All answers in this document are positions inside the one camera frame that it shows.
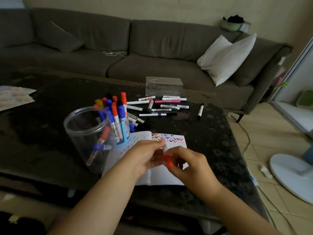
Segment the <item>sofa leg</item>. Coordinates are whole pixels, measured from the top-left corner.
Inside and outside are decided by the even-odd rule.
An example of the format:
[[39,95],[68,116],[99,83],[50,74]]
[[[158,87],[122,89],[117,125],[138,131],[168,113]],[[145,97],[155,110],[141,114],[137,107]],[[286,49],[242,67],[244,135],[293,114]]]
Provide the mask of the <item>sofa leg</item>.
[[239,118],[237,119],[236,123],[239,123],[243,116],[244,116],[243,114],[239,114]]

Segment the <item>person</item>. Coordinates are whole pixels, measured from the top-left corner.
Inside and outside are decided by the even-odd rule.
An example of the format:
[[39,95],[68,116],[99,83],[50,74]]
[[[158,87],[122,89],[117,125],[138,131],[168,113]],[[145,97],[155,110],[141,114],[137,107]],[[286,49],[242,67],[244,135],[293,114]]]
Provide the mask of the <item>person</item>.
[[[138,178],[164,164],[164,145],[164,140],[137,142],[49,234],[113,234]],[[174,164],[168,170],[215,211],[230,234],[281,234],[221,185],[203,154],[181,146],[165,154],[172,155]],[[183,170],[186,162],[189,166]]]

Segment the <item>left hand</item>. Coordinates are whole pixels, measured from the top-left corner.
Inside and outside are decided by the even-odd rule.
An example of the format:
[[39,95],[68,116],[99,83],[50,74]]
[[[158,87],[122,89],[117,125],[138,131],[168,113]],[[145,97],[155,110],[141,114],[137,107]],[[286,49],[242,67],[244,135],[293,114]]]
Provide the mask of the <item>left hand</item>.
[[135,169],[135,174],[139,178],[147,170],[163,164],[163,150],[165,140],[140,140],[122,158],[128,161]]

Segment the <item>notebook page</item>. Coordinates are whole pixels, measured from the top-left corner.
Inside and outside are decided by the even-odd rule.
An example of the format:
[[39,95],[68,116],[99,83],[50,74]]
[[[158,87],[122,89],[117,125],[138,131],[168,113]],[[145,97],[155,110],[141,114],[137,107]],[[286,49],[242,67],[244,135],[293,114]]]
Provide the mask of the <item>notebook page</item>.
[[[152,140],[160,141],[161,137],[165,138],[168,149],[176,146],[182,146],[184,148],[187,148],[185,137],[183,135],[164,134],[164,133],[152,134]],[[187,163],[184,164],[183,169],[185,169],[186,167],[188,167]],[[178,178],[174,177],[173,174],[171,174],[164,165],[151,169],[150,184],[151,186],[184,185]]]
[[[102,175],[107,173],[124,155],[125,153],[132,147],[134,144],[140,140],[151,140],[151,132],[150,131],[142,131],[135,132],[130,134],[130,139],[127,144],[123,146],[116,145],[109,152]],[[141,176],[136,182],[136,186],[139,185],[150,185],[150,170],[148,170],[143,176]]]

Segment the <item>pen holder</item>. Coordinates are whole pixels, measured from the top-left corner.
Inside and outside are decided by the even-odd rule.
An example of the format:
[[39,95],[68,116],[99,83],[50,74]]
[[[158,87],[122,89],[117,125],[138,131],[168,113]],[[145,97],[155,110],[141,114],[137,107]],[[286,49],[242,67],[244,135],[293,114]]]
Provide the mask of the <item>pen holder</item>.
[[107,111],[93,106],[80,108],[65,118],[64,128],[88,169],[102,174],[107,155],[116,146]]
[[115,124],[115,126],[116,128],[117,127],[121,128],[122,135],[123,135],[123,138],[122,139],[120,138],[119,142],[117,142],[117,146],[126,144],[130,138],[128,116],[124,120],[120,121],[119,124]]

